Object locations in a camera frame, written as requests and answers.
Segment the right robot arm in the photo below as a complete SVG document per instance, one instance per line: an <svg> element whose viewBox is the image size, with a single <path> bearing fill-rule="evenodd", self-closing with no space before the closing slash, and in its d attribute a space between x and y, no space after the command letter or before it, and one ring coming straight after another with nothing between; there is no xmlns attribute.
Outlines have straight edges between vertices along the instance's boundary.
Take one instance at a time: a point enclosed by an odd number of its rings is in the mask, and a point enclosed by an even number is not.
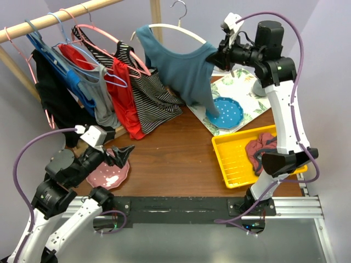
<svg viewBox="0 0 351 263"><path fill-rule="evenodd" d="M264 208L263 202L272 198L278 183L297 168L316 160L319 153L304 134L296 94L295 63L281 55L284 28L277 21L261 21L255 40L242 44L239 36L242 24L242 21L222 23L225 38L217 52L206 60L226 71L235 64L253 67L271 105L278 141L276 152L263 154L263 170L246 191L239 207L243 214L257 215Z"/></svg>

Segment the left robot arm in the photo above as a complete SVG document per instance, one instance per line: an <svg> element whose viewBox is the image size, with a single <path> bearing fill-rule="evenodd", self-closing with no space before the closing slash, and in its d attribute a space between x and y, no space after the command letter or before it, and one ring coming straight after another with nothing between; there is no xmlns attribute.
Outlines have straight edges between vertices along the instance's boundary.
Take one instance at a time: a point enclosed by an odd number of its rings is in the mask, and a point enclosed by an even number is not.
<svg viewBox="0 0 351 263"><path fill-rule="evenodd" d="M67 149L57 152L46 166L44 180L29 202L30 217L19 244L2 261L58 262L63 249L96 216L120 214L125 218L126 214L116 209L113 194L97 186L68 221L55 229L77 196L74 189L102 163L122 168L134 148L133 145L112 147L112 152L108 153L89 147L80 157Z"/></svg>

